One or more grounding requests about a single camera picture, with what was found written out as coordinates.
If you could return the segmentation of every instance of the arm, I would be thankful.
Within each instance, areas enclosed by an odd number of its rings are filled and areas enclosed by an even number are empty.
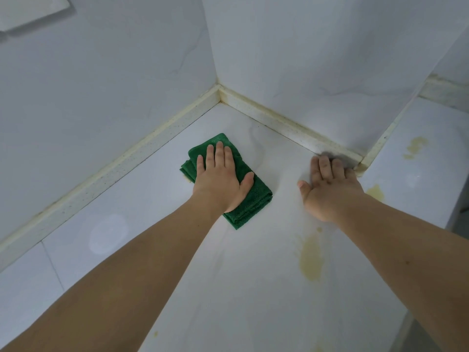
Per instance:
[[[253,173],[239,184],[229,147],[200,156],[192,197],[135,237],[63,294],[8,344],[19,351],[137,351],[206,234],[244,200]]]
[[[305,208],[334,222],[445,351],[469,350],[469,241],[366,195],[338,159],[311,160]]]

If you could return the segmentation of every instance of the white switch plate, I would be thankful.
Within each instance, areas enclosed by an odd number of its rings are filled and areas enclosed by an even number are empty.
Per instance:
[[[0,31],[22,26],[69,6],[67,0],[0,0]]]

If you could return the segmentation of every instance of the green towel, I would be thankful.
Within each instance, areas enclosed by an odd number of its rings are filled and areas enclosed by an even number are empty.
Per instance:
[[[228,140],[224,133],[216,135],[214,138],[209,139],[207,142],[204,142],[197,147],[189,150],[189,160],[187,160],[182,166],[180,171],[191,181],[195,182],[197,177],[197,156],[199,154],[203,155],[203,162],[205,163],[205,158],[207,155],[207,146],[212,144],[216,147],[217,142],[223,142],[224,146],[231,148],[233,152],[234,165],[236,167],[236,177],[238,181],[241,182],[244,179],[244,176],[252,172],[251,168],[244,163],[239,154],[237,148]],[[254,185],[249,191],[246,198],[239,204],[237,208],[229,213],[224,213],[223,216],[228,220],[230,224],[237,230],[239,227],[248,222],[251,217],[256,213],[262,210],[272,200],[272,191],[265,185],[262,180],[254,175]]]

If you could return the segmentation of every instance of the folded cloth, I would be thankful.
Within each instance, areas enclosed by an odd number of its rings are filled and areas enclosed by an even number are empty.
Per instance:
[[[180,171],[182,171],[191,182],[195,183],[196,181],[198,155],[201,154],[203,156],[203,162],[205,163],[208,145],[212,144],[214,147],[216,147],[218,141],[223,142],[224,146],[231,148],[236,170],[236,177],[238,178],[239,182],[244,179],[244,176],[247,173],[252,172],[251,168],[249,168],[248,165],[244,163],[243,159],[241,158],[241,154],[238,152],[238,149],[228,140],[224,133],[220,133],[214,138],[211,138],[208,141],[189,150],[189,160],[187,160],[181,166]],[[223,216],[225,216],[228,222],[237,230],[239,227],[248,222],[256,213],[261,211],[262,208],[266,206],[271,200],[272,191],[257,175],[254,175],[254,185],[243,202],[241,202],[239,206],[233,211],[224,213]]]

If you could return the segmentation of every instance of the person's left arm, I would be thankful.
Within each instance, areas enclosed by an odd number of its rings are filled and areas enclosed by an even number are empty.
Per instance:
[[[244,200],[230,148],[197,159],[192,197],[67,290],[2,352],[137,351],[214,222]]]

